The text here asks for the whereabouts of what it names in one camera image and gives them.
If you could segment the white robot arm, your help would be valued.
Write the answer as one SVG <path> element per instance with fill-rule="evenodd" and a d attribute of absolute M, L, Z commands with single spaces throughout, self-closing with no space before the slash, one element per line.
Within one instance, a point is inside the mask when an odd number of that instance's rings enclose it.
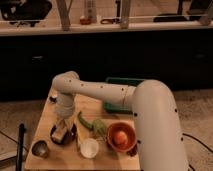
<path fill-rule="evenodd" d="M 74 96 L 85 95 L 133 113 L 141 171 L 188 171 L 189 163 L 177 105 L 171 90 L 158 80 L 136 86 L 86 82 L 74 71 L 56 75 L 55 112 L 66 118 L 74 113 Z"/>

